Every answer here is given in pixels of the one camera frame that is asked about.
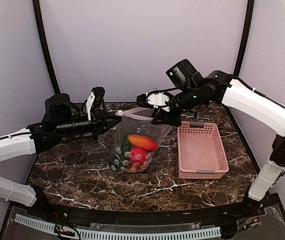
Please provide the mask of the green cucumber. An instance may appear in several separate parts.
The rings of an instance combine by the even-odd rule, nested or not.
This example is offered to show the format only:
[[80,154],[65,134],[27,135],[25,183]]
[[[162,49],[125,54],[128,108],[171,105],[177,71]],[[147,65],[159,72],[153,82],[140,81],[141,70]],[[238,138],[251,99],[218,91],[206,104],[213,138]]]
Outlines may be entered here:
[[125,133],[124,136],[123,136],[122,142],[121,142],[120,150],[121,150],[121,155],[123,157],[125,157],[125,153],[126,152],[130,152],[130,150],[132,148],[132,145],[129,142],[128,137],[129,137],[129,134]]

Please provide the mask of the clear zip top bag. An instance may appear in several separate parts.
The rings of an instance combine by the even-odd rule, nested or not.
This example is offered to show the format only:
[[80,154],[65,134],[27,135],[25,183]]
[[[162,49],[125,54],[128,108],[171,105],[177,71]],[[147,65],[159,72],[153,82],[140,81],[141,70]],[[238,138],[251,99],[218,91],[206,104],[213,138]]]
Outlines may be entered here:
[[171,126],[153,125],[153,110],[135,107],[118,110],[121,122],[116,125],[114,145],[108,161],[115,174],[144,172],[153,160],[155,152],[168,135]]

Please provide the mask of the red orange mango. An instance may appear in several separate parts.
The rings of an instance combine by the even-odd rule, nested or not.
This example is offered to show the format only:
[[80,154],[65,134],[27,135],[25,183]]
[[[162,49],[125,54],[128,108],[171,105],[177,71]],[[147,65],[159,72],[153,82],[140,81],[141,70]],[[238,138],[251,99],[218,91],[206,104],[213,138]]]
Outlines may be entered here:
[[131,134],[128,136],[128,141],[135,147],[144,149],[149,152],[156,151],[159,147],[155,140],[144,135]]

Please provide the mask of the red lychee bunch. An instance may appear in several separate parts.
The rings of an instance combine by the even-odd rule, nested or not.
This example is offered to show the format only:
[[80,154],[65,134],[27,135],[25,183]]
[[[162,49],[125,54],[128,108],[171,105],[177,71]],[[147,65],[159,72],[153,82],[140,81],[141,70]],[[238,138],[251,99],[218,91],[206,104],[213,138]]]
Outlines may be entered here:
[[140,167],[140,164],[138,163],[133,163],[133,164],[129,164],[127,166],[127,170],[129,173],[139,173],[141,172],[143,169]]

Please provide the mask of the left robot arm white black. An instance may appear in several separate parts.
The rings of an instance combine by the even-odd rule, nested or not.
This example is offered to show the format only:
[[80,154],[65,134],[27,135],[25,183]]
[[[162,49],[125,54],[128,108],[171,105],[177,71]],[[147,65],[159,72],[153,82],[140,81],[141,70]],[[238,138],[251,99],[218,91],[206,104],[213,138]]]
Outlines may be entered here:
[[[97,140],[99,135],[122,120],[121,116],[108,113],[104,94],[103,88],[93,88],[83,108],[71,102],[66,93],[46,99],[45,115],[41,122],[0,137],[0,162],[44,153],[63,140]],[[42,218],[49,218],[53,214],[53,206],[37,186],[0,177],[0,198],[33,207]]]

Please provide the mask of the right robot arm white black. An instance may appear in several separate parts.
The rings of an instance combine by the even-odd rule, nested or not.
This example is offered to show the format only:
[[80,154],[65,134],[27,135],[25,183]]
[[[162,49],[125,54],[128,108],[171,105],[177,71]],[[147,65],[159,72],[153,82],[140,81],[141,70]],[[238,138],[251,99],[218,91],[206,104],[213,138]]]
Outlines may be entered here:
[[270,188],[285,174],[285,105],[247,85],[239,77],[220,70],[203,77],[187,59],[166,71],[174,84],[176,95],[170,89],[153,90],[145,102],[156,110],[152,124],[181,125],[181,114],[213,102],[239,110],[263,123],[276,133],[268,160],[248,188],[246,199],[237,212],[248,217],[257,209]]

